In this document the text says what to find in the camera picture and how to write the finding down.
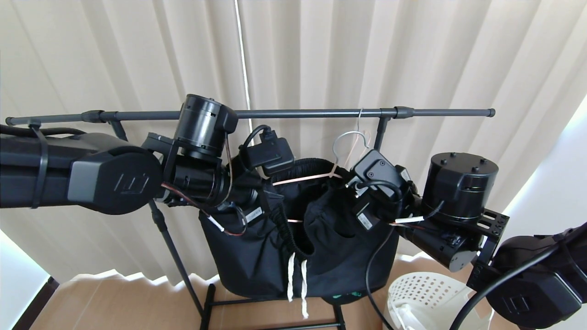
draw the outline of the dark baseboard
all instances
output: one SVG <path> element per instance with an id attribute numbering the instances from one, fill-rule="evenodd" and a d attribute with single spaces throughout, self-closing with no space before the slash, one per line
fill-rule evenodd
<path id="1" fill-rule="evenodd" d="M 57 290 L 58 286 L 59 283 L 57 283 L 52 277 L 49 277 L 47 283 L 45 283 L 41 290 L 39 290 L 35 299 L 31 301 L 26 308 L 26 311 L 21 315 L 21 318 L 18 319 L 18 322 L 14 325 L 12 330 L 28 330 L 31 328 L 55 290 Z"/>

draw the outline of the black metal frame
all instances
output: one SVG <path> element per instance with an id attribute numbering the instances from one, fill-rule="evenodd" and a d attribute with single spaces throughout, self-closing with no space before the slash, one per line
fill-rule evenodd
<path id="1" fill-rule="evenodd" d="M 377 124 L 377 136 L 373 145 L 374 149 L 380 150 L 383 143 L 383 136 L 385 134 L 387 123 L 391 119 L 406 119 L 410 117 L 430 117 L 430 116 L 481 116 L 493 117 L 495 115 L 494 109 L 412 109 L 409 107 L 393 107 L 385 109 L 306 109 L 306 110 L 237 110 L 239 119 L 269 119 L 269 118 L 379 118 Z M 91 110 L 76 115 L 53 115 L 53 116 L 35 116 L 35 117 L 7 117 L 6 123 L 8 125 L 35 123 L 62 123 L 62 122 L 88 122 L 88 123 L 108 123 L 112 126 L 116 136 L 122 140 L 127 140 L 126 132 L 122 126 L 123 120 L 177 120 L 179 119 L 179 111 L 156 111 L 156 112 L 105 112 L 102 110 Z M 204 307 L 202 307 L 198 296 L 196 295 L 193 286 L 189 280 L 185 266 L 181 261 L 179 253 L 171 239 L 171 235 L 167 231 L 167 226 L 164 219 L 162 223 L 156 223 L 163 239 L 167 244 L 167 248 L 176 263 L 181 277 L 194 301 L 194 305 L 198 309 L 201 316 L 200 330 L 208 330 L 210 325 L 210 318 L 212 316 L 212 308 L 214 306 L 234 305 L 234 304 L 250 304 L 253 302 L 271 301 L 274 299 L 239 299 L 233 301 L 214 301 L 216 293 L 216 286 L 210 284 L 206 294 Z M 335 314 L 335 322 L 309 324 L 300 326 L 286 326 L 281 328 L 271 328 L 265 330 L 302 330 L 302 329 L 317 329 L 336 326 L 339 330 L 346 330 L 345 320 L 342 315 L 340 306 L 333 306 Z"/>

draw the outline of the wooden floor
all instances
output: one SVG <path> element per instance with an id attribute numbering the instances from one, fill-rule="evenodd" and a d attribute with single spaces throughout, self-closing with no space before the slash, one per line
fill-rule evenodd
<path id="1" fill-rule="evenodd" d="M 388 284 L 414 271 L 435 271 L 448 275 L 432 260 L 418 258 L 408 262 L 398 259 Z M 469 271 L 461 271 L 453 274 L 453 277 L 465 281 Z M 191 280 L 203 304 L 208 284 L 195 275 L 192 275 Z M 228 292 L 221 283 L 217 282 L 216 286 L 215 300 L 239 298 Z M 386 305 L 386 292 L 387 289 L 381 289 L 374 294 L 381 309 Z M 487 303 L 480 308 L 487 310 Z M 218 306 L 212 310 L 210 330 L 250 330 L 332 322 L 335 319 L 332 306 L 320 298 L 308 300 L 308 311 L 310 317 L 304 320 L 300 299 L 291 303 L 272 301 Z M 344 305 L 342 311 L 349 330 L 382 329 L 382 323 L 367 298 Z M 198 329 L 199 326 L 200 316 L 183 284 L 173 287 L 166 281 L 154 284 L 142 277 L 129 280 L 114 274 L 105 278 L 80 275 L 60 285 L 31 329 Z M 496 314 L 490 329 L 518 328 Z"/>

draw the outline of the beige curtain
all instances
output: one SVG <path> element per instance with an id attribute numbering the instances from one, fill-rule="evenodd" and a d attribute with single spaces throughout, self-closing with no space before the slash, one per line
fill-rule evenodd
<path id="1" fill-rule="evenodd" d="M 392 120 L 382 152 L 421 189 L 433 154 L 483 155 L 500 166 L 489 207 L 503 210 L 587 92 L 586 2 L 0 0 L 2 118 L 174 110 L 186 93 L 234 109 L 494 107 L 493 118 Z M 357 120 L 252 125 L 261 122 L 297 157 L 333 160 L 334 138 Z M 372 145 L 376 120 L 359 123 Z M 147 132 L 172 135 L 174 125 L 125 123 L 137 144 Z M 75 127 L 111 133 L 105 124 Z M 233 149 L 248 130 L 242 120 Z M 196 210 L 162 209 L 188 271 L 213 276 Z M 180 280 L 145 208 L 117 217 L 2 210 L 0 221 L 58 281 L 112 268 Z"/>

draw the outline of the white laundry basket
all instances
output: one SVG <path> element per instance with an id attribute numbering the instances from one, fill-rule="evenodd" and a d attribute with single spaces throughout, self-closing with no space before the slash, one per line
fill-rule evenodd
<path id="1" fill-rule="evenodd" d="M 448 276 L 412 272 L 398 277 L 389 287 L 385 318 L 398 330 L 446 330 L 467 302 L 470 292 L 465 283 Z M 488 330 L 493 313 L 492 309 L 480 318 L 473 310 L 460 329 Z"/>

